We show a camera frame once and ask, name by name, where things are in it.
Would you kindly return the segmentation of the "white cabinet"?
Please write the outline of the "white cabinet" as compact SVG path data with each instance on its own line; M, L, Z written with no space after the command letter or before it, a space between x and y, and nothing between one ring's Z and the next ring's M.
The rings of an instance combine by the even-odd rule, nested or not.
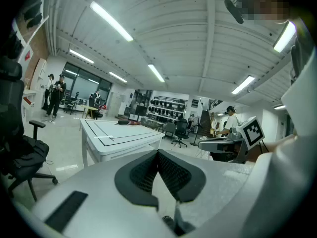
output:
M26 124L32 117L37 91L24 89L22 96L22 120Z

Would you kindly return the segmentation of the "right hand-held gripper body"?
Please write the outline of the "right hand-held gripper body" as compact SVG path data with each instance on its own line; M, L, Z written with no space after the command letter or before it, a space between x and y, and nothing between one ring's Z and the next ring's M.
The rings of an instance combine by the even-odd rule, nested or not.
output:
M215 161L244 163L248 152L264 138L264 132L257 117L251 117L230 129L226 137L228 144L223 146L223 153L212 153L210 156Z

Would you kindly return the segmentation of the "white bookshelf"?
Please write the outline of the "white bookshelf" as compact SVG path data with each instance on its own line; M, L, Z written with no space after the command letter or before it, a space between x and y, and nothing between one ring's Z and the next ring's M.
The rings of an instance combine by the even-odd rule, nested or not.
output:
M47 61L40 58L35 68L31 83L30 90L41 91L47 82Z

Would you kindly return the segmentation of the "shelf of black bags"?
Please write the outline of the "shelf of black bags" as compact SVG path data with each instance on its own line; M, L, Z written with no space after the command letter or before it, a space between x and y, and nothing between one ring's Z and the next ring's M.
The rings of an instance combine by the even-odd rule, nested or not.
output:
M173 123L184 118L187 100L154 96L150 100L147 117L157 123Z

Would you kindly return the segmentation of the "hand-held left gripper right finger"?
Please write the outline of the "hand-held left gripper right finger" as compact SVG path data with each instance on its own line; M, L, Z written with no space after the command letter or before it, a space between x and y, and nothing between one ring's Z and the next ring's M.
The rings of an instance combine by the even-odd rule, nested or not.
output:
M158 173L178 202L194 201L206 185L206 175L198 167L164 150L157 151Z

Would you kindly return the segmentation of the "staircase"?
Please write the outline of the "staircase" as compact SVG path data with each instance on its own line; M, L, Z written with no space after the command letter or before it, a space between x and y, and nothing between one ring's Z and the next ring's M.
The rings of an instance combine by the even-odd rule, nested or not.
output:
M200 126L198 127L198 135L211 138L211 120L208 111L202 111L200 118Z

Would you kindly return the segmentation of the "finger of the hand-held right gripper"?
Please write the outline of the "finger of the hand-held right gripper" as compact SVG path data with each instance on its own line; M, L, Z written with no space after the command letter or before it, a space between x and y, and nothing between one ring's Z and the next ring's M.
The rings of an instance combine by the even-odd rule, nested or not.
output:
M223 153L223 146L228 144L226 137L211 138L208 140L201 140L198 143L198 148L212 153Z

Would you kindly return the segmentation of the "person's right forearm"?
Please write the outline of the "person's right forearm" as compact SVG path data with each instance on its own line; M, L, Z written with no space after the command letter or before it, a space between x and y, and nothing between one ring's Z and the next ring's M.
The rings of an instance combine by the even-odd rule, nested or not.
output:
M296 135L288 135L287 137L275 141L275 142L267 142L267 143L259 143L255 145L247 155L247 161L256 162L257 158L263 153L273 153L279 145L284 143L289 143L297 139Z

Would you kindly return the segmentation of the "round wooden table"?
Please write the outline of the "round wooden table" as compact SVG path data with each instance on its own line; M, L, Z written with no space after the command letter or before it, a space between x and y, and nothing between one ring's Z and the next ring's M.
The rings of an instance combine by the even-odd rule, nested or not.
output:
M94 113L98 111L97 108L86 106L86 105L79 105L79 106L83 108L82 118L86 119L88 114L90 114L90 119L95 119Z

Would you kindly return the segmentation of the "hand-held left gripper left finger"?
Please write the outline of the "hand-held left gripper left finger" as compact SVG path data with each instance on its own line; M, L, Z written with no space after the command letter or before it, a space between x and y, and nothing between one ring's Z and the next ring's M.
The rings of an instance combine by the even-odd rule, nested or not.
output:
M153 150L122 166L115 174L118 192L130 203L159 208L158 199L152 195L154 179L158 173L157 150Z

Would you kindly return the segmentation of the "large dark-framed window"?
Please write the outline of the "large dark-framed window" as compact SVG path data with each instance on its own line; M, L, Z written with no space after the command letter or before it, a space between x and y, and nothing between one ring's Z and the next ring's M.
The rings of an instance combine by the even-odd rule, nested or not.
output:
M64 66L62 73L67 84L66 91L71 98L79 100L80 105L89 105L89 97L98 90L100 94L99 104L106 103L109 97L112 83L101 79L69 62Z

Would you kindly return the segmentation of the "grey office chair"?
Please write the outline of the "grey office chair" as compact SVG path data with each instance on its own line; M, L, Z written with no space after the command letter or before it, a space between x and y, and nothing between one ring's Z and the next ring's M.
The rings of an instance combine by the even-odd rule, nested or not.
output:
M174 133L176 130L176 125L172 122L169 122L165 126L165 134L163 138L169 137L170 139L174 138Z

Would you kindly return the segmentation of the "black bag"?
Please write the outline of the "black bag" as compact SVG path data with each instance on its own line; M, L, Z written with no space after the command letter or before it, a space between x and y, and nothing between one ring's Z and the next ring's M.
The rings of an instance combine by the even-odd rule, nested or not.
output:
M17 168L42 165L49 153L49 146L41 140L23 136L13 148L13 162Z

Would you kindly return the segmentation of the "black swivel office chair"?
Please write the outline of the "black swivel office chair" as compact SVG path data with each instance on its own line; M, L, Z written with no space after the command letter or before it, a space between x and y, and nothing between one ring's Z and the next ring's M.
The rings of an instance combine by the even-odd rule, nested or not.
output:
M188 147L187 144L183 142L184 139L189 138L187 134L187 121L185 119L180 119L176 122L174 136L176 138L172 140L171 144L178 144L179 148L181 148L182 145L184 145L186 148Z

